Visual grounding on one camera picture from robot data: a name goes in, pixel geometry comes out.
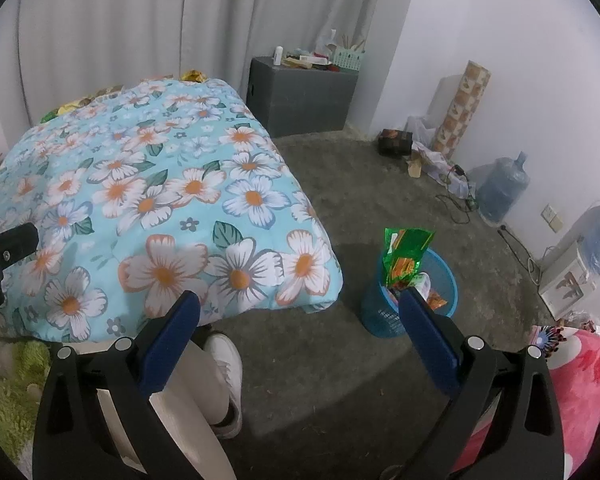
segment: plastic basket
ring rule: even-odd
[[[440,316],[453,316],[458,306],[458,285],[451,269],[438,254],[427,249],[422,257],[420,270],[429,275],[431,288],[446,300],[446,305],[434,312]],[[396,337],[406,333],[406,330],[398,316],[398,307],[381,285],[381,277],[382,260],[378,263],[376,278],[367,287],[362,299],[360,321],[376,337]]]
[[[339,46],[333,55],[333,64],[340,68],[348,68],[350,70],[360,70],[364,51],[348,50]]]

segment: blue floral blanket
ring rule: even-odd
[[[30,129],[0,168],[0,232],[33,222],[5,272],[0,335],[135,336],[183,290],[200,323],[328,307],[342,274],[268,133],[220,80],[154,80]]]

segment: electrical socket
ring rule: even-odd
[[[550,204],[547,204],[546,207],[542,210],[542,218],[544,218],[544,221],[548,224],[551,223],[551,221],[555,218],[556,215],[557,213],[555,212],[555,209],[551,207]]]
[[[557,233],[562,229],[562,219],[558,215],[554,216],[554,219],[549,222],[549,227]]]

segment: green basket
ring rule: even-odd
[[[360,70],[362,58],[365,51],[351,50],[339,46],[336,53],[333,55],[333,64],[340,68],[348,68],[350,70]]]

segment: white bottle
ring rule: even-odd
[[[277,46],[276,51],[273,55],[273,64],[275,66],[280,66],[280,62],[282,62],[282,47]]]

